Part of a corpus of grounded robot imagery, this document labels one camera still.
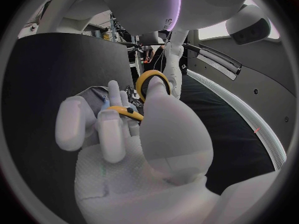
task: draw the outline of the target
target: fabric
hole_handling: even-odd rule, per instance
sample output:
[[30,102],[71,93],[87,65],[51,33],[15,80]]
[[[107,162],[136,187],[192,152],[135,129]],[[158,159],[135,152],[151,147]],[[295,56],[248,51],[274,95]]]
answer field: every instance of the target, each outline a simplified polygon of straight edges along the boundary
[[206,175],[210,191],[221,194],[232,184],[274,171],[257,135],[219,96],[183,75],[180,100],[200,117],[212,139],[214,158]]

